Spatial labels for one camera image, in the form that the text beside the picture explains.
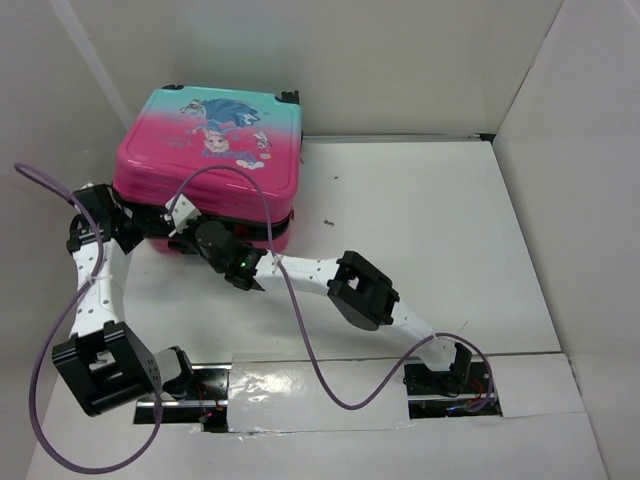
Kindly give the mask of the pink hard-shell suitcase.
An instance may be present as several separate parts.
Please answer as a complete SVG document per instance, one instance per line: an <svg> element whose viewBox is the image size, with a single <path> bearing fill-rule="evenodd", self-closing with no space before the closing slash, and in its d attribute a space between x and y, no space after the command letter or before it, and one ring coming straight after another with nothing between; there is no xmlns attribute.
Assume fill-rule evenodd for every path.
<svg viewBox="0 0 640 480"><path fill-rule="evenodd" d="M192 173L198 176L183 193L203 219L252 246L283 251L299 185L301 120L298 91L166 85L153 91L119 145L113 188L149 220L148 242L159 252L190 251L163 216Z"/></svg>

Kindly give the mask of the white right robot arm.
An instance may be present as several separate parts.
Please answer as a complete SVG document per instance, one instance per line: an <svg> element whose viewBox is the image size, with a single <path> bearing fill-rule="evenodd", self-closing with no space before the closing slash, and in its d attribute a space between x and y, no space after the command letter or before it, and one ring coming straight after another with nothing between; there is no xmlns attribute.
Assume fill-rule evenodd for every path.
<svg viewBox="0 0 640 480"><path fill-rule="evenodd" d="M434 327L413 312L392 280L361 254L346 251L337 259L272 255L240 243L221 223L197 213L169 216L173 236L190 243L225 281L243 291L292 287L327 297L350 325L380 331L412 346L435 334Z"/></svg>

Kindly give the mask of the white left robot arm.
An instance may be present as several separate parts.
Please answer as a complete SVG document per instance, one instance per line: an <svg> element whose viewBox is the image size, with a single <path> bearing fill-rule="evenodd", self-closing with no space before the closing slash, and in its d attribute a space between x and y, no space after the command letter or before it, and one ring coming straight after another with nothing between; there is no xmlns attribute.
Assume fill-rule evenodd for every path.
<svg viewBox="0 0 640 480"><path fill-rule="evenodd" d="M142 229L107 184L75 191L81 207L67 249L79 300L70 337L52 349L53 363L89 416L159 392L168 401L196 390L197 374L177 346L152 353L125 322L124 290Z"/></svg>

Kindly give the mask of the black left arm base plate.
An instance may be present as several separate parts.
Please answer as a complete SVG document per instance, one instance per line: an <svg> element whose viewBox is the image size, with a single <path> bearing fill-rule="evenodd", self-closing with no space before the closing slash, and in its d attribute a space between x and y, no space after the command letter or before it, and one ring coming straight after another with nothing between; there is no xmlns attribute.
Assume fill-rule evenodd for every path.
<svg viewBox="0 0 640 480"><path fill-rule="evenodd" d="M230 371L230 365L194 365L192 380L181 393L162 394L162 422L226 433Z"/></svg>

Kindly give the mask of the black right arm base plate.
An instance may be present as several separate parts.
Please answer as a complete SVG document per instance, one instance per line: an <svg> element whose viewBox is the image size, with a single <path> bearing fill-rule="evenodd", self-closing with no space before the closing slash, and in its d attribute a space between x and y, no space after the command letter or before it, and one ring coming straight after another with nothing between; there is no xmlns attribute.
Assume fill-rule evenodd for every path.
<svg viewBox="0 0 640 480"><path fill-rule="evenodd" d="M408 398L409 418L423 420L501 416L502 410L496 392L491 394L491 399L481 410L472 412L467 409L468 404L480 402L488 393L488 380L486 367L479 361L471 363L467 383L458 386L429 375L423 364L405 364L403 383Z"/></svg>

